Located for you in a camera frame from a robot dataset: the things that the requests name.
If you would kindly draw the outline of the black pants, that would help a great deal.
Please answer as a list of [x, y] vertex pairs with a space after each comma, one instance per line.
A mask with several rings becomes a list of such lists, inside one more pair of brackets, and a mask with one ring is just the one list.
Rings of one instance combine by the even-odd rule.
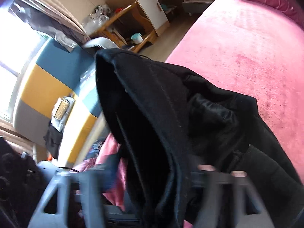
[[274, 227], [303, 227], [303, 184], [253, 97], [188, 68], [122, 49], [95, 55], [102, 111], [126, 163], [126, 211], [140, 227], [193, 224], [199, 165], [246, 172]]

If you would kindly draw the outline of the blue yellow grey bench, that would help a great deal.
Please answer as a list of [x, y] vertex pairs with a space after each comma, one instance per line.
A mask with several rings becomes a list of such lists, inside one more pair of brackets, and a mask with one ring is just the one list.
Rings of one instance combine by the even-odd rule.
[[101, 114], [94, 76], [81, 81], [85, 72], [94, 67], [94, 57], [80, 46], [68, 52], [48, 39], [22, 78], [12, 124], [19, 134], [40, 146], [45, 145], [43, 137], [58, 98], [71, 95], [75, 99], [63, 131], [58, 166], [76, 163]]

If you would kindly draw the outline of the pink bed blanket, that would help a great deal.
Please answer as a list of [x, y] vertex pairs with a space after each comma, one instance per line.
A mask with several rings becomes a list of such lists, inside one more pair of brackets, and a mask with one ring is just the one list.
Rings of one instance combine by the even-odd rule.
[[303, 30], [293, 20], [259, 3], [215, 0], [167, 62], [256, 98], [260, 116], [303, 176]]

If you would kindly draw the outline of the beige striped curtain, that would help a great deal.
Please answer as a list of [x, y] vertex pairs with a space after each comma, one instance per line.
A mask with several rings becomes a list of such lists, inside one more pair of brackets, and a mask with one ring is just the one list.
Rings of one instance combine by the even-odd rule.
[[15, 0], [9, 12], [69, 52], [91, 40], [82, 24], [59, 0]]

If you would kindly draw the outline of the white drawer cabinet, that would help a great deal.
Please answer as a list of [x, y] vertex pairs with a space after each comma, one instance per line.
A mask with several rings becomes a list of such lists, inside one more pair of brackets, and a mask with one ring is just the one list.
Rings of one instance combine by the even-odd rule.
[[107, 0], [106, 4], [114, 11], [118, 8], [127, 7], [134, 2], [137, 2], [141, 7], [158, 36], [169, 27], [169, 21], [159, 0]]

